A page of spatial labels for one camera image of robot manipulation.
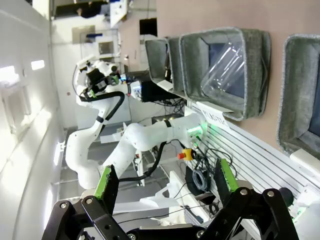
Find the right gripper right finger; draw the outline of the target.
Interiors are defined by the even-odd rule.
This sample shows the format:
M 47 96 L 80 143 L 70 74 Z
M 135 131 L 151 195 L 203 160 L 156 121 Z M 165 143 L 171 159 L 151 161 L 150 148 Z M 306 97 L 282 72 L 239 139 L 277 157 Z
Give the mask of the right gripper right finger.
M 297 240 L 298 234 L 281 191 L 262 193 L 239 186 L 226 159 L 218 159 L 214 182 L 223 208 L 199 237 L 201 240 L 228 240 L 233 228 L 244 219 L 253 220 L 262 240 Z

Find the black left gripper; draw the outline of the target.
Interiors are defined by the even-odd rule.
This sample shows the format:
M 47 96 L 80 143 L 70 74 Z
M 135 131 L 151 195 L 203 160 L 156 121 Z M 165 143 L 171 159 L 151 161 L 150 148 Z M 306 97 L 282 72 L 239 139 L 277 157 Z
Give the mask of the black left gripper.
M 87 91 L 86 97 L 96 98 L 95 92 L 102 92 L 107 88 L 107 85 L 118 85 L 120 78 L 117 73 L 111 73 L 108 77 L 101 73 L 97 68 L 86 73 L 87 80 Z

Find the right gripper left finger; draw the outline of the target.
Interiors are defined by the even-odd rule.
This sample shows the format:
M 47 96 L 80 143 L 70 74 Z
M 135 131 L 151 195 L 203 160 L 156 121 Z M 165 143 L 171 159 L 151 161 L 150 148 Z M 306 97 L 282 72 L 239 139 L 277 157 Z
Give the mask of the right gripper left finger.
M 85 228 L 94 227 L 104 240 L 128 240 L 128 235 L 113 218 L 119 182 L 115 167 L 108 165 L 93 195 L 74 204 L 68 200 L 56 202 L 42 239 L 78 240 Z

